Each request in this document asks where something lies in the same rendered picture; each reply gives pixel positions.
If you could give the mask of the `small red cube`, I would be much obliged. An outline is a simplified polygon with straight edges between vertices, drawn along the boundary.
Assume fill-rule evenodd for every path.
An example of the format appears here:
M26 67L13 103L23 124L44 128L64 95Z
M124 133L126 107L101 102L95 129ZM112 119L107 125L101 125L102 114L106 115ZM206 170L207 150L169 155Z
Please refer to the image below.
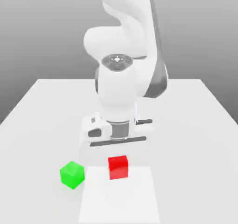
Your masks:
M127 156L109 157L108 167L110 180L128 177L129 164Z

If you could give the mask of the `small green cube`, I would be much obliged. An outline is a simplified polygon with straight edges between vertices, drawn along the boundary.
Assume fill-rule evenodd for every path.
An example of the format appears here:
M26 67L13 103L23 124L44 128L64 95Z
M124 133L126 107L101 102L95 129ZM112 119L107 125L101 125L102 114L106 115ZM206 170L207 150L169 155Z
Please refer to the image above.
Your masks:
M77 188L85 179L85 169L82 165L70 161L60 170L61 182L71 189Z

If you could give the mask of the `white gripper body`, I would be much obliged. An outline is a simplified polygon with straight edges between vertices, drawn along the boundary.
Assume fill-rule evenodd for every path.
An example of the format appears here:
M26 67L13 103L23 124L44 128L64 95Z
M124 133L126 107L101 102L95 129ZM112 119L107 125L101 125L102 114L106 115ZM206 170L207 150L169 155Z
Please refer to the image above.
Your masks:
M140 152L148 143L146 136L130 137L124 140L81 141L79 157L82 160L107 159L112 156L131 156Z

